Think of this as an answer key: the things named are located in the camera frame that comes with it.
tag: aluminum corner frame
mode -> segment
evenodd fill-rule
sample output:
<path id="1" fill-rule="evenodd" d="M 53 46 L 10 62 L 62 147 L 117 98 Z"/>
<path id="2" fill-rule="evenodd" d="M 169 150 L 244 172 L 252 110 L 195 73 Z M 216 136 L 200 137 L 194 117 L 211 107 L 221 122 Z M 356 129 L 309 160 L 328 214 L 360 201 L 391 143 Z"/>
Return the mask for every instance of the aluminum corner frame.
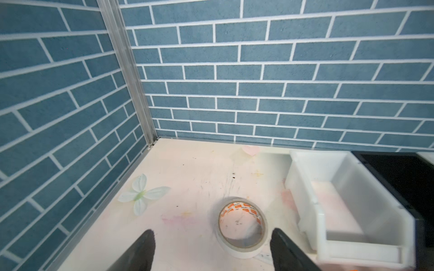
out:
<path id="1" fill-rule="evenodd" d="M 97 2 L 127 83 L 128 92 L 137 112 L 140 126 L 145 135 L 146 144 L 151 147 L 157 140 L 157 131 L 145 98 L 145 92 L 140 81 L 118 0 L 97 0 Z"/>

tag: white plastic bin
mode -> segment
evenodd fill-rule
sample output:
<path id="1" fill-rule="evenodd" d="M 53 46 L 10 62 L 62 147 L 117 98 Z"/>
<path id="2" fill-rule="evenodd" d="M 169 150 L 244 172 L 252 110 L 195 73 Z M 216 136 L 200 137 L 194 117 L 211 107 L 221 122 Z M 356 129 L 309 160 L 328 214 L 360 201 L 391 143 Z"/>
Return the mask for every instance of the white plastic bin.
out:
<path id="1" fill-rule="evenodd" d="M 348 151 L 295 150 L 285 186 L 321 263 L 411 268 L 414 218 Z"/>

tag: blue brick wall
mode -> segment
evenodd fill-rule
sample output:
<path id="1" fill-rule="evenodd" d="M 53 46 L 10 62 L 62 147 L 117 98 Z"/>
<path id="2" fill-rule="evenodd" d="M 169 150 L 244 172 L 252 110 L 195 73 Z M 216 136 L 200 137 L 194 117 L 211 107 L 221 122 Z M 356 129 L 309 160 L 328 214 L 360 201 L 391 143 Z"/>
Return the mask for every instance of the blue brick wall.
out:
<path id="1" fill-rule="evenodd" d="M 434 151 L 431 0 L 119 2 L 160 136 Z"/>
<path id="2" fill-rule="evenodd" d="M 46 270 L 145 148 L 96 1 L 20 3 L 0 1 L 2 271 Z"/>

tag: tape roll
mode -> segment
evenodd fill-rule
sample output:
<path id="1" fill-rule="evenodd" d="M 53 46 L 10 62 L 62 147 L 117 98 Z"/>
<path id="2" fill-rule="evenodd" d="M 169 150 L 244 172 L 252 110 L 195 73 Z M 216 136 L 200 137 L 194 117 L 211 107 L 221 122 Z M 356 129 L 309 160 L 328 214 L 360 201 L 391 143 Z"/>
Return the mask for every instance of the tape roll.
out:
<path id="1" fill-rule="evenodd" d="M 232 198 L 225 201 L 216 224 L 218 242 L 236 258 L 252 258 L 265 245 L 267 220 L 261 209 L 247 199 Z"/>

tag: white fabric flower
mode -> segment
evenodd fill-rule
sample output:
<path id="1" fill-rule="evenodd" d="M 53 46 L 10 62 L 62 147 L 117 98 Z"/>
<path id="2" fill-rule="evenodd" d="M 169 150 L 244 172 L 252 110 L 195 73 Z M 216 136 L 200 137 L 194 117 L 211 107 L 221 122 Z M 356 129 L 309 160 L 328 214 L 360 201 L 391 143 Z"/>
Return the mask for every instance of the white fabric flower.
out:
<path id="1" fill-rule="evenodd" d="M 145 190 L 146 186 L 146 176 L 144 174 L 137 177 L 133 182 L 133 191 L 122 193 L 118 201 L 120 202 L 130 202 L 134 201 L 134 214 L 139 216 L 148 207 L 148 203 L 145 199 L 157 200 L 169 192 L 170 187 L 161 186 L 149 191 Z"/>

